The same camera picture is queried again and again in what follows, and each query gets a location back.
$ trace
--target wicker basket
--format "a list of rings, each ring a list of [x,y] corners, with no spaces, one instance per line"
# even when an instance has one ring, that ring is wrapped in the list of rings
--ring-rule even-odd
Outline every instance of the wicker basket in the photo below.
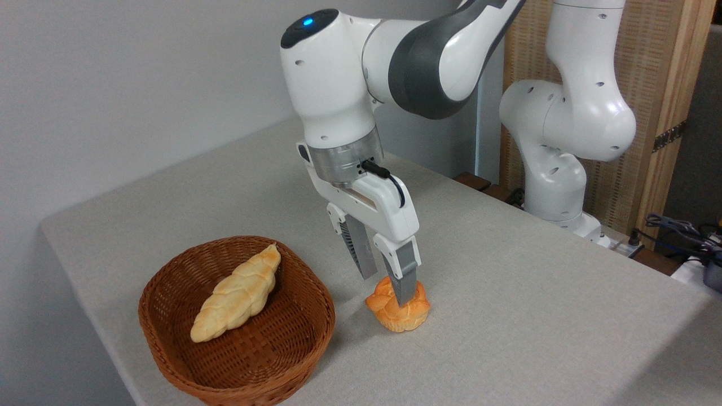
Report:
[[[243,326],[196,344],[191,327],[215,285],[276,243],[281,264],[266,307]],[[238,236],[193,247],[148,282],[138,307],[153,359],[165,378],[207,405],[275,405],[310,377],[334,330],[326,287],[288,247]]]

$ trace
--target basket rim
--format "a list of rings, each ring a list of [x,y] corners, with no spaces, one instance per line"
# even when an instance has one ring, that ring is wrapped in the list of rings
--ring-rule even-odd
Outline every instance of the basket rim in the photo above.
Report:
[[[168,362],[168,354],[158,340],[158,333],[155,325],[150,322],[149,308],[143,305],[144,303],[149,302],[151,294],[153,293],[153,290],[148,289],[147,287],[150,286],[153,282],[156,282],[157,284],[157,281],[163,276],[163,271],[167,269],[174,261],[178,260],[182,256],[187,255],[192,251],[200,249],[201,247],[210,244],[221,244],[227,241],[237,240],[264,242],[267,241],[269,244],[275,243],[276,245],[278,245],[279,248],[281,248],[281,250],[279,251],[282,252],[282,257],[283,251],[285,251],[287,254],[295,256],[295,260],[299,261],[299,263],[301,263],[304,268],[310,271],[311,282],[321,291],[323,302],[329,311],[326,317],[326,330],[324,330],[320,334],[319,338],[314,342],[311,351],[306,354],[306,356],[299,363],[296,363],[288,369],[285,369],[277,375],[274,375],[265,382],[239,386],[236,388],[215,388],[213,386],[205,386],[193,382],[187,379],[182,374],[178,373],[174,368],[172,368],[172,365]],[[296,255],[293,250],[289,249],[288,246],[278,240],[263,236],[230,236],[225,238],[218,238],[216,240],[207,241],[206,243],[199,244],[198,246],[188,248],[180,254],[174,256],[168,263],[163,265],[163,267],[161,267],[160,270],[156,272],[156,274],[153,275],[150,281],[146,284],[146,288],[143,289],[143,293],[139,301],[138,313],[141,328],[144,335],[146,336],[146,341],[148,342],[147,344],[150,347],[151,355],[153,356],[157,367],[171,384],[186,393],[188,393],[188,391],[186,391],[184,387],[199,392],[208,392],[215,394],[237,394],[242,392],[246,395],[268,394],[269,392],[281,389],[282,387],[287,386],[289,382],[294,382],[297,381],[299,378],[304,377],[304,375],[307,374],[307,370],[309,369],[308,366],[316,364],[318,362],[321,356],[326,352],[326,348],[328,347],[328,343],[331,341],[331,336],[333,335],[334,326],[336,323],[336,312],[334,310],[331,294],[326,288],[326,286],[318,279],[316,274],[313,273],[311,268],[300,257],[298,257],[298,255]]]

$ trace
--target bread roll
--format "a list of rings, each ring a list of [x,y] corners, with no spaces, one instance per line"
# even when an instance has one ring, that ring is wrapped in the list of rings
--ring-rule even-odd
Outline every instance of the bread roll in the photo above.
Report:
[[[206,299],[191,329],[191,340],[212,340],[229,329],[240,327],[263,310],[276,285],[276,268],[281,262],[276,244],[243,262],[220,281]]]
[[[416,282],[416,293],[403,307],[399,307],[391,279],[383,278],[373,294],[366,298],[366,306],[376,315],[376,319],[392,332],[410,331],[420,326],[429,315],[431,304],[426,300],[426,290],[421,282]]]

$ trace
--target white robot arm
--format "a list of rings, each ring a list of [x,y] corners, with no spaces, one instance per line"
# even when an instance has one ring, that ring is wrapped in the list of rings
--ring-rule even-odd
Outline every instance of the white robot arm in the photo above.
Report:
[[[586,173],[577,157],[617,159],[632,144],[634,113],[614,76],[614,47],[625,0],[555,0],[547,55],[562,85],[523,80],[502,97],[500,117],[521,153],[524,208],[607,245],[599,221],[582,211]]]
[[[291,24],[281,39],[309,176],[364,278],[376,272],[365,226],[376,232],[399,305],[416,290],[419,222],[403,182],[380,167],[373,110],[394,103],[427,118],[457,112],[524,1],[465,0],[428,22],[324,9]]]

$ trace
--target orange bread roll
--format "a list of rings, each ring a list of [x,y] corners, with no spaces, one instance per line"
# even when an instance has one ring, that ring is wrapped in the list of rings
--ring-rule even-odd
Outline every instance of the orange bread roll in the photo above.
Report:
[[[403,307],[396,302],[391,279],[383,278],[373,294],[366,298],[366,306],[376,315],[378,321],[392,332],[410,331],[420,326],[429,315],[431,304],[426,300],[426,290],[416,282],[416,293]]]

